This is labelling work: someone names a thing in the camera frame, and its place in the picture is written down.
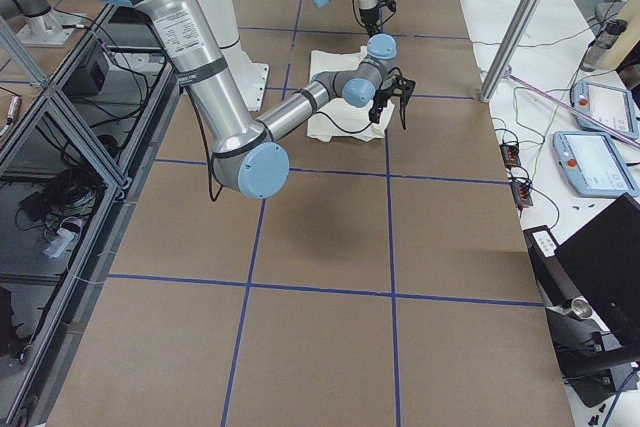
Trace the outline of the grey blue third robot arm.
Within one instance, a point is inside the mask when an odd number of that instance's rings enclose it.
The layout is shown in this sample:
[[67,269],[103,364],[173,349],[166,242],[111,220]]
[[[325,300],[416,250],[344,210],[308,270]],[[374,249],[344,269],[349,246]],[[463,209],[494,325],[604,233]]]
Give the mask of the grey blue third robot arm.
[[1,17],[24,18],[17,38],[32,47],[62,47],[79,25],[76,16],[55,11],[48,0],[1,0]]

